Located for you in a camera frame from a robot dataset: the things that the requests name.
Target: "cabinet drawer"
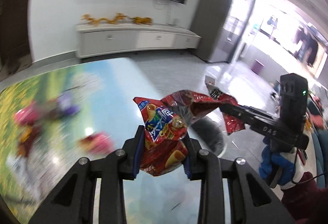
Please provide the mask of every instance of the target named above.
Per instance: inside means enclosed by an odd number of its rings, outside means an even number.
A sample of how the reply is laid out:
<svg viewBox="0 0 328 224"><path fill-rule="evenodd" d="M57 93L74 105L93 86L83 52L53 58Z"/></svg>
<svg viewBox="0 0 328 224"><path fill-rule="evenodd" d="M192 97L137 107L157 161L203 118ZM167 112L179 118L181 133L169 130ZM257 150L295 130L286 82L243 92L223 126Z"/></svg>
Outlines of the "cabinet drawer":
<svg viewBox="0 0 328 224"><path fill-rule="evenodd" d="M197 48L199 37L188 35L176 35L174 48Z"/></svg>
<svg viewBox="0 0 328 224"><path fill-rule="evenodd" d="M139 32L136 48L171 48L174 34Z"/></svg>
<svg viewBox="0 0 328 224"><path fill-rule="evenodd" d="M137 31L105 31L82 34L81 55L133 49Z"/></svg>

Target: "cable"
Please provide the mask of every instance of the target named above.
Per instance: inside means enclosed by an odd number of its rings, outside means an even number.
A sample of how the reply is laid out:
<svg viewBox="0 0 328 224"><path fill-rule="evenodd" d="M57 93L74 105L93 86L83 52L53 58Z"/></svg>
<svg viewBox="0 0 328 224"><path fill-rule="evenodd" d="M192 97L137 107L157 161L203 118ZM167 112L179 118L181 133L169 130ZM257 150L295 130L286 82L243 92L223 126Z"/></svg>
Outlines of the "cable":
<svg viewBox="0 0 328 224"><path fill-rule="evenodd" d="M293 171L293 174L295 174L295 170L296 170L296 159L297 159L297 151L296 151L296 155L295 155L294 171ZM314 180L314 179L316 179L316 178L318 178L318 177L320 177L320 176L322 176L322 175L325 175L327 172L328 172L328 171L323 172L323 173L321 173L321 174L319 174L319 175L317 175L317 176L315 176L315 177L312 177L311 179L308 179L308 180L306 180L306 181L302 181L302 182L295 182L295 181L292 179L292 183L294 183L295 185L303 184L303 183L309 182L309 181L311 181L311 180Z"/></svg>

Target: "white tv cabinet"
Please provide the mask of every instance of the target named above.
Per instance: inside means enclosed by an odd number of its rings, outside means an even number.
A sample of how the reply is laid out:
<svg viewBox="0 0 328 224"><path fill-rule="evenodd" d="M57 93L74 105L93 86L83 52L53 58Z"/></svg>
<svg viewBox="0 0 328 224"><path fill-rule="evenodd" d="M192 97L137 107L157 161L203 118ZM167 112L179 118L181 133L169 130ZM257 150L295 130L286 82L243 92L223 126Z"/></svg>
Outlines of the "white tv cabinet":
<svg viewBox="0 0 328 224"><path fill-rule="evenodd" d="M139 50L197 48L200 36L171 25L79 24L80 58Z"/></svg>

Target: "screw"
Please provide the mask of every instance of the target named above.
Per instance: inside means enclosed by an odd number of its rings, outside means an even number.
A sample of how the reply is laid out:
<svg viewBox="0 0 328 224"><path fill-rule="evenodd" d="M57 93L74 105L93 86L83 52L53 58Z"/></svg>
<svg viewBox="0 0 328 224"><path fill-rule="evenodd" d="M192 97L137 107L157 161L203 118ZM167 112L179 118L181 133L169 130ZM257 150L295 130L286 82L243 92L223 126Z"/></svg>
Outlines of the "screw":
<svg viewBox="0 0 328 224"><path fill-rule="evenodd" d="M236 162L238 165L244 165L246 163L246 160L242 157L239 157L236 159Z"/></svg>
<svg viewBox="0 0 328 224"><path fill-rule="evenodd" d="M199 151L199 154L200 154L200 155L208 155L208 154L209 154L209 151L208 151L207 149L201 149L201 150Z"/></svg>
<svg viewBox="0 0 328 224"><path fill-rule="evenodd" d="M88 159L87 159L86 157L81 157L81 158L79 159L79 163L80 163L81 165L85 165L85 164L87 164L87 162L88 162Z"/></svg>
<svg viewBox="0 0 328 224"><path fill-rule="evenodd" d="M123 149L117 149L115 151L115 154L118 156L123 156L123 155L125 155L125 151Z"/></svg>

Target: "red sleeve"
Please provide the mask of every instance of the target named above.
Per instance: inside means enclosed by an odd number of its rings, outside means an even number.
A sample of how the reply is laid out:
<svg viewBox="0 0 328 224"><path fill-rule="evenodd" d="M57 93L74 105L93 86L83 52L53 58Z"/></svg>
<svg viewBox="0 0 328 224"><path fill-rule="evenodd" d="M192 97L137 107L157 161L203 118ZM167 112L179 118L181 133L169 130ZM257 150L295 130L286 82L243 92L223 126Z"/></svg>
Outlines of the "red sleeve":
<svg viewBox="0 0 328 224"><path fill-rule="evenodd" d="M310 172L305 172L300 182L312 177ZM328 219L328 188L319 189L316 182L311 180L283 190L283 192L281 201L297 224L326 223Z"/></svg>

